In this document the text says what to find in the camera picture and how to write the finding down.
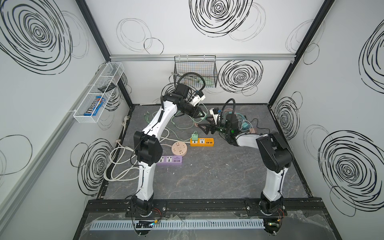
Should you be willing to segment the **orange power strip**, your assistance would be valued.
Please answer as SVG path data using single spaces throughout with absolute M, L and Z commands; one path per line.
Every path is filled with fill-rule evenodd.
M 213 138 L 198 138 L 197 140 L 190 141 L 191 147 L 213 147 L 214 139 Z

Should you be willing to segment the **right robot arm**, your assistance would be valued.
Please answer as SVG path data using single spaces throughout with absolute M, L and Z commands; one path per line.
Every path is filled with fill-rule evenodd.
M 205 133 L 223 134 L 224 140 L 235 147 L 258 149 L 267 168 L 266 183 L 259 203 L 261 212 L 270 216 L 283 208 L 282 188 L 294 154 L 279 132 L 254 134 L 242 132 L 239 120 L 234 114 L 223 117 L 222 113 L 214 113 L 207 118 L 206 124 L 198 124 Z

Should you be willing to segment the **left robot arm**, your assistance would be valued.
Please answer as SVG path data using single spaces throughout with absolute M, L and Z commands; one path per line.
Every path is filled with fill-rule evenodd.
M 169 121 L 177 112 L 198 119 L 204 116 L 204 111 L 198 103 L 205 99 L 203 85 L 189 98 L 190 87 L 177 84 L 175 89 L 160 97 L 161 107 L 142 130 L 134 134 L 134 151 L 139 167 L 139 182 L 137 192 L 132 197 L 132 205 L 141 215 L 147 216 L 153 208 L 154 190 L 153 181 L 155 168 L 163 155 L 160 143 L 161 136 Z

